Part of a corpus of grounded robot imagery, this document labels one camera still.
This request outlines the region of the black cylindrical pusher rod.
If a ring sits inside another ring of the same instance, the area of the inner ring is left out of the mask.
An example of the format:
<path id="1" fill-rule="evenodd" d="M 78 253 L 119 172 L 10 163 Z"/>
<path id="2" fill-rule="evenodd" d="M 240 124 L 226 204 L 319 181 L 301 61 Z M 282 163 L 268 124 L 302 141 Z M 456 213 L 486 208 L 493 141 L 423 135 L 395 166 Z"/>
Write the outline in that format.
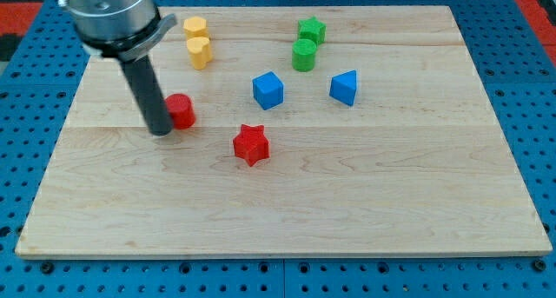
<path id="1" fill-rule="evenodd" d="M 153 136 L 167 135 L 174 124 L 149 57 L 120 62 L 120 66 L 148 131 Z"/>

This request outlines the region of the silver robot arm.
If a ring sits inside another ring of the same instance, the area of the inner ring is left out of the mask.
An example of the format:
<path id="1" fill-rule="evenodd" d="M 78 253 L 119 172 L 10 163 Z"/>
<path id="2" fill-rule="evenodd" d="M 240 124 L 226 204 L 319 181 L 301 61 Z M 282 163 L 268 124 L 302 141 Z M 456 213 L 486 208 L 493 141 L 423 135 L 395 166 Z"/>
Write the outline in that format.
<path id="1" fill-rule="evenodd" d="M 83 47 L 92 55 L 118 61 L 143 120 L 154 136 L 173 129 L 149 52 L 177 25 L 163 17 L 154 0 L 58 0 L 74 20 Z"/>

